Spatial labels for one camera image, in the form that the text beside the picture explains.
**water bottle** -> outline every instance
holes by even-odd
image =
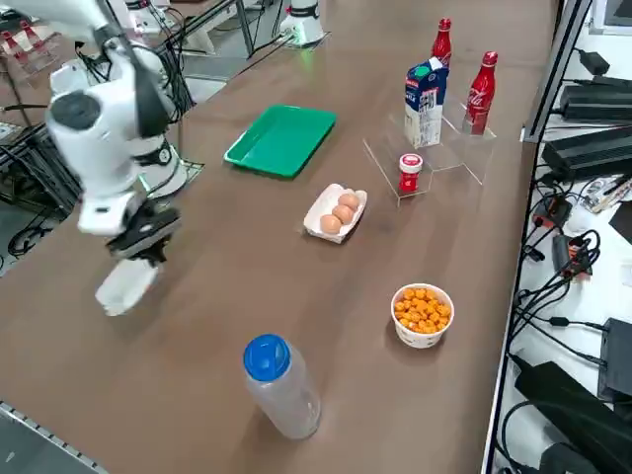
[[[320,422],[320,398],[305,360],[290,343],[264,334],[244,351],[246,385],[278,430],[290,439],[312,435]]]

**blue and white carton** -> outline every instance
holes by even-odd
[[[440,142],[448,73],[438,58],[431,57],[406,74],[404,131],[415,148]]]

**brown egg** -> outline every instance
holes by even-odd
[[[356,211],[359,206],[359,199],[354,193],[346,193],[338,198],[338,204],[345,205],[352,211]]]
[[[354,220],[354,211],[345,205],[338,204],[334,207],[334,210],[332,210],[332,214],[342,220],[343,224],[351,224],[352,220]]]
[[[343,223],[335,215],[325,214],[320,218],[320,228],[326,234],[337,234],[342,226]]]

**egg carton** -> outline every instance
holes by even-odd
[[[343,225],[338,234],[325,233],[320,226],[320,218],[323,215],[331,214],[334,207],[338,204],[338,198],[346,193],[355,193],[359,199],[359,206],[354,213],[354,218],[351,223]],[[313,235],[314,237],[320,237],[321,239],[329,240],[330,242],[342,244],[362,216],[364,208],[366,207],[366,199],[366,191],[354,191],[352,189],[346,189],[336,183],[331,184],[325,188],[325,191],[318,196],[310,209],[307,211],[307,214],[303,219],[303,226],[305,227],[305,230],[307,230],[307,233]]]

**green tray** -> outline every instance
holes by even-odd
[[[293,178],[336,122],[331,112],[271,106],[224,154],[224,160]]]

